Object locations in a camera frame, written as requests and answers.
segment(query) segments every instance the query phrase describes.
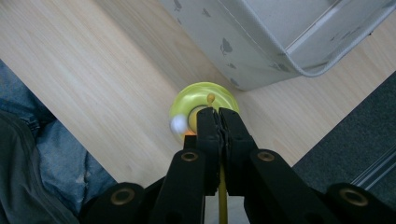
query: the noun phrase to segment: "brass ring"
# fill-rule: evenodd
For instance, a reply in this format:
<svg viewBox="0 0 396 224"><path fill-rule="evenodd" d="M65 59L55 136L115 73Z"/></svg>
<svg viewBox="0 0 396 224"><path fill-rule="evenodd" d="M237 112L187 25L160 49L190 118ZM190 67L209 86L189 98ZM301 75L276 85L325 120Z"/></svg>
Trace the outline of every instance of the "brass ring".
<svg viewBox="0 0 396 224"><path fill-rule="evenodd" d="M181 155L183 161L196 161L198 160L198 154L195 152L185 152Z"/></svg>
<svg viewBox="0 0 396 224"><path fill-rule="evenodd" d="M262 160L262 161L273 161L275 159L275 156L269 152L262 151L257 154L257 157Z"/></svg>
<svg viewBox="0 0 396 224"><path fill-rule="evenodd" d="M340 189L340 195L345 201L352 203L356 206L363 207L369 203L369 201L364 195L362 195L361 193L357 192L354 189L349 189L349 188Z"/></svg>
<svg viewBox="0 0 396 224"><path fill-rule="evenodd" d="M127 193L126 197L120 197L120 194ZM119 189L111 195L110 201L114 205L124 205L134 199L134 190L129 188Z"/></svg>

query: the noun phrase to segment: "denim jeans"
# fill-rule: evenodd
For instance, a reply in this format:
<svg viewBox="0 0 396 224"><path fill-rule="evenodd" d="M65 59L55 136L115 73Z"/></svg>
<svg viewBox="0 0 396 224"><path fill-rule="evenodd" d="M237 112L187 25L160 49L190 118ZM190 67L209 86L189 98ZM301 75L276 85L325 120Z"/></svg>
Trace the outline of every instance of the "denim jeans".
<svg viewBox="0 0 396 224"><path fill-rule="evenodd" d="M0 110L16 115L31 130L42 184L77 215L115 180L0 60Z"/></svg>

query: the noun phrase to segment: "light wood surface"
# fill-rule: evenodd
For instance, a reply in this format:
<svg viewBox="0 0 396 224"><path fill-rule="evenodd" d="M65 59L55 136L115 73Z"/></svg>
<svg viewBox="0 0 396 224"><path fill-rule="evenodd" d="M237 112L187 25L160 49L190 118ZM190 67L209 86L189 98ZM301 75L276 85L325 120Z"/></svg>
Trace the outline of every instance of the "light wood surface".
<svg viewBox="0 0 396 224"><path fill-rule="evenodd" d="M181 144L177 93L231 91L259 147L297 162L396 70L396 14L321 77L238 91L155 0L0 0L0 57L118 180L146 187Z"/></svg>

